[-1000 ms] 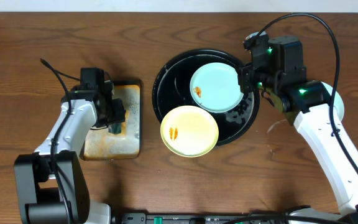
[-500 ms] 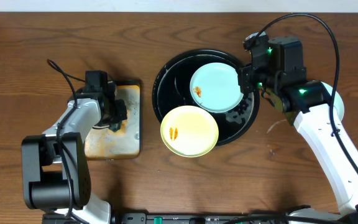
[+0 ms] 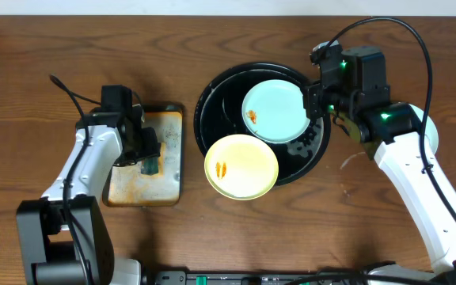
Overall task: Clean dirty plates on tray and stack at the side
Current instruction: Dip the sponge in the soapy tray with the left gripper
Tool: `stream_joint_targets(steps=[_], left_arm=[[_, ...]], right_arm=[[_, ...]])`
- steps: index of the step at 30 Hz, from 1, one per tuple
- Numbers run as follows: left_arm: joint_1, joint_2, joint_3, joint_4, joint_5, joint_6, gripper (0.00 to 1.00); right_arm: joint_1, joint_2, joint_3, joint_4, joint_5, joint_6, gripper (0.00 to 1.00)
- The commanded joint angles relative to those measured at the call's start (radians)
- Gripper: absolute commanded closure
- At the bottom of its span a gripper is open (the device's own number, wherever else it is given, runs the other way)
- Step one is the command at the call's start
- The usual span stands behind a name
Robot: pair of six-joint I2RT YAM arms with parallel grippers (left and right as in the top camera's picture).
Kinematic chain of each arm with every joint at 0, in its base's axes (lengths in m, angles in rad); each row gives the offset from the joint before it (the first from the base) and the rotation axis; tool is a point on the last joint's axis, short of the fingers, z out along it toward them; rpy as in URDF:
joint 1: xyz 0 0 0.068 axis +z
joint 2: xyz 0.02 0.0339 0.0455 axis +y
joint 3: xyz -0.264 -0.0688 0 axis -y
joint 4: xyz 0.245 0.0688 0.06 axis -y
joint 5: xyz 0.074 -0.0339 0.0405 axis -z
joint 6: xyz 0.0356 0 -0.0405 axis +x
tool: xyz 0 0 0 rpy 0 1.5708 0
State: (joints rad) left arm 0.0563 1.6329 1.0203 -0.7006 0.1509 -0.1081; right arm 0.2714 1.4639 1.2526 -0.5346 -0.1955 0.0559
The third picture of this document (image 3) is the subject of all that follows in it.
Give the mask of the green yellow sponge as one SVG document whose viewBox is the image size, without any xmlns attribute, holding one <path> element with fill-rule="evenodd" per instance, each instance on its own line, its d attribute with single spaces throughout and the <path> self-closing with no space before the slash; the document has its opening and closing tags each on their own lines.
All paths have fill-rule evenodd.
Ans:
<svg viewBox="0 0 456 285">
<path fill-rule="evenodd" d="M 160 152 L 157 157 L 146 158 L 142 161 L 140 172 L 145 176 L 159 177 L 164 172 L 164 154 L 166 150 L 166 144 L 164 142 L 159 143 Z"/>
</svg>

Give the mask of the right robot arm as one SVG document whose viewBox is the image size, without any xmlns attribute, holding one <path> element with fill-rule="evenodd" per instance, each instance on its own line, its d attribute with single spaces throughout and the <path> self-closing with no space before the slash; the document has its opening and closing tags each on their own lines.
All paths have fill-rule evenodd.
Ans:
<svg viewBox="0 0 456 285">
<path fill-rule="evenodd" d="M 330 115 L 389 178 L 416 224 L 434 272 L 456 284 L 456 191 L 435 157 L 428 114 L 390 99 L 382 55 L 313 56 L 320 80 L 303 89 L 309 118 Z"/>
</svg>

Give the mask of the yellow plate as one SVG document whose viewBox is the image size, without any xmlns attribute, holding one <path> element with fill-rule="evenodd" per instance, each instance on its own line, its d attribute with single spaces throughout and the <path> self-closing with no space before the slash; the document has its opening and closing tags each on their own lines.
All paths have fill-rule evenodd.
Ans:
<svg viewBox="0 0 456 285">
<path fill-rule="evenodd" d="M 250 135 L 228 135 L 207 151 L 204 171 L 211 186 L 233 200 L 254 200 L 271 190 L 279 163 L 265 142 Z"/>
</svg>

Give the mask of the light blue plate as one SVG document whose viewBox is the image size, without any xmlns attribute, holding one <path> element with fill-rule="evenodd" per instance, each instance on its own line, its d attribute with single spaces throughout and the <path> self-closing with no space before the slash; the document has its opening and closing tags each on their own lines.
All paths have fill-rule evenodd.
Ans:
<svg viewBox="0 0 456 285">
<path fill-rule="evenodd" d="M 418 108 L 414 104 L 409 104 L 412 110 L 415 112 L 416 116 L 423 120 L 424 111 L 421 108 Z M 427 117 L 426 128 L 425 128 L 425 137 L 426 137 L 426 145 L 429 145 L 433 154 L 435 154 L 439 148 L 439 133 L 435 123 L 431 119 L 430 116 Z"/>
<path fill-rule="evenodd" d="M 242 102 L 241 114 L 249 131 L 268 143 L 288 143 L 310 124 L 300 88 L 280 79 L 251 88 Z"/>
</svg>

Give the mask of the light blue plate top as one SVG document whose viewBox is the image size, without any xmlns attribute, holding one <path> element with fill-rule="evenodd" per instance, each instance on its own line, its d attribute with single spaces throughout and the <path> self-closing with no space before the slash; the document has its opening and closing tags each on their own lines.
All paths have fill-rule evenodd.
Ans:
<svg viewBox="0 0 456 285">
<path fill-rule="evenodd" d="M 251 88 L 242 102 L 241 114 L 249 131 L 268 143 L 288 143 L 310 124 L 300 88 L 280 79 Z"/>
</svg>

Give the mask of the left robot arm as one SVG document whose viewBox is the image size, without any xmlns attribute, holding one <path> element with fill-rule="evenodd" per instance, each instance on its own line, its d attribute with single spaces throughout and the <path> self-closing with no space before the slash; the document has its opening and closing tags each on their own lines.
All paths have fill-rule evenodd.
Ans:
<svg viewBox="0 0 456 285">
<path fill-rule="evenodd" d="M 75 143 L 61 173 L 39 199 L 16 212 L 27 284 L 140 284 L 142 265 L 117 258 L 102 201 L 112 168 L 159 153 L 140 104 L 95 108 L 75 125 Z"/>
</svg>

